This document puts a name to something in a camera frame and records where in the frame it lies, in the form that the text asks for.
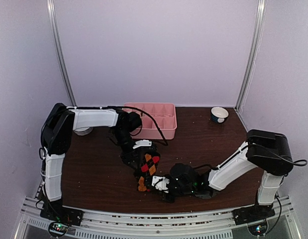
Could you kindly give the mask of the argyle black red sock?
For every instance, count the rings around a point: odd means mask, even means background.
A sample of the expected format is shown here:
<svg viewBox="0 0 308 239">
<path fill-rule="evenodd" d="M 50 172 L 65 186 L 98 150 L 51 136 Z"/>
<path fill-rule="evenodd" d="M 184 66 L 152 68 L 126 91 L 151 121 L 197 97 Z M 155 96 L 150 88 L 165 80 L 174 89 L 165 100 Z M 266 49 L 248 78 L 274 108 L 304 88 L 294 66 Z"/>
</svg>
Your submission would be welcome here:
<svg viewBox="0 0 308 239">
<path fill-rule="evenodd" d="M 158 152 L 147 152 L 144 154 L 139 167 L 134 172 L 138 192 L 151 191 L 151 180 L 156 175 L 160 158 L 161 155 Z"/>
</svg>

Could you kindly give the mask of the pink divided organizer tray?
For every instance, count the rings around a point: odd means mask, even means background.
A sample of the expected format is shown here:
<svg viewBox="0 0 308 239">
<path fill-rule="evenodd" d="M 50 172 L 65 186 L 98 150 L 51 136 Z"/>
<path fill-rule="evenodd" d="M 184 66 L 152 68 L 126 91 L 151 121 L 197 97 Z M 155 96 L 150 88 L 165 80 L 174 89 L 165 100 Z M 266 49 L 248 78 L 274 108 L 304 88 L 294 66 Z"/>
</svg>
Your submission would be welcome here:
<svg viewBox="0 0 308 239">
<path fill-rule="evenodd" d="M 152 139 L 162 140 L 159 130 L 160 128 L 164 138 L 171 140 L 175 136 L 177 129 L 176 107 L 172 103 L 125 103 L 128 108 L 127 112 L 132 112 L 134 108 L 141 109 L 149 113 L 151 116 L 136 111 L 142 119 L 142 128 L 137 128 L 131 133 L 134 139 Z"/>
</svg>

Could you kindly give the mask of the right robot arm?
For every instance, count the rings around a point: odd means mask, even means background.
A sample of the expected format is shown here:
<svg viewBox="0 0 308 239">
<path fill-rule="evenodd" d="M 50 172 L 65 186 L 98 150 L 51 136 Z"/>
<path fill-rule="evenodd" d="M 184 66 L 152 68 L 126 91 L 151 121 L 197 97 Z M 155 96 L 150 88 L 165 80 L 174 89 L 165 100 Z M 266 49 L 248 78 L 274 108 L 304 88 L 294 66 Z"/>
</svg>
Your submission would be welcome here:
<svg viewBox="0 0 308 239">
<path fill-rule="evenodd" d="M 246 140 L 224 162 L 210 167 L 203 174 L 198 168 L 176 163 L 165 176 L 155 176 L 151 186 L 163 192 L 168 201 L 176 196 L 194 195 L 210 199 L 231 182 L 255 168 L 264 171 L 262 181 L 250 208 L 250 216 L 259 220 L 273 207 L 277 190 L 294 167 L 305 167 L 308 160 L 293 161 L 288 139 L 284 134 L 252 129 Z"/>
</svg>

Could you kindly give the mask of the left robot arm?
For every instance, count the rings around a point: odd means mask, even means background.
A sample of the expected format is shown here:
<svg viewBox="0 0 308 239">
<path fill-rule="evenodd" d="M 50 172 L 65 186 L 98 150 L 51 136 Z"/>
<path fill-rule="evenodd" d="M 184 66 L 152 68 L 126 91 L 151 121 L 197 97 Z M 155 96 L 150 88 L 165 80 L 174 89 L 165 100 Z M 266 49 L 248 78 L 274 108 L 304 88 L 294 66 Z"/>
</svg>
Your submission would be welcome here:
<svg viewBox="0 0 308 239">
<path fill-rule="evenodd" d="M 57 103 L 41 129 L 43 195 L 46 212 L 55 221 L 66 217 L 62 207 L 61 177 L 63 160 L 71 146 L 72 133 L 87 135 L 95 127 L 108 127 L 113 131 L 126 164 L 137 160 L 140 151 L 149 149 L 149 140 L 134 141 L 130 135 L 141 126 L 140 116 L 120 107 L 67 107 Z"/>
</svg>

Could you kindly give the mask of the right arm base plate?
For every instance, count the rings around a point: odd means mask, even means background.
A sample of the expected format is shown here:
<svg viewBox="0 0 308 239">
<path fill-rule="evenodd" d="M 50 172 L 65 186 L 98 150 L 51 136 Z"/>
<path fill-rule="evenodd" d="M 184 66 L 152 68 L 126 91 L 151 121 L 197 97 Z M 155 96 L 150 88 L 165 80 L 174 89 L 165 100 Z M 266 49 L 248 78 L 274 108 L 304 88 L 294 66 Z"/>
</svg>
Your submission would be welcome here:
<svg viewBox="0 0 308 239">
<path fill-rule="evenodd" d="M 232 211 L 235 224 L 247 225 L 251 235 L 256 237 L 264 236 L 269 231 L 268 218 L 275 215 L 272 206 L 249 206 Z"/>
</svg>

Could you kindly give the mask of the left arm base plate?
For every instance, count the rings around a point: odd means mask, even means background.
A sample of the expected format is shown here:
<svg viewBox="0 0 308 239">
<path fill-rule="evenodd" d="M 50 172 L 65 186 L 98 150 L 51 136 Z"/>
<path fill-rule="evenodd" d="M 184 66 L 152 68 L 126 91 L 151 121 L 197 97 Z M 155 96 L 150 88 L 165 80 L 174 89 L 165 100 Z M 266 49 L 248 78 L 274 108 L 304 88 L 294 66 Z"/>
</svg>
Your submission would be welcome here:
<svg viewBox="0 0 308 239">
<path fill-rule="evenodd" d="M 80 226 L 84 212 L 82 210 L 62 208 L 57 214 L 52 209 L 42 209 L 40 217 L 50 220 L 48 233 L 56 238 L 63 237 L 71 226 Z"/>
</svg>

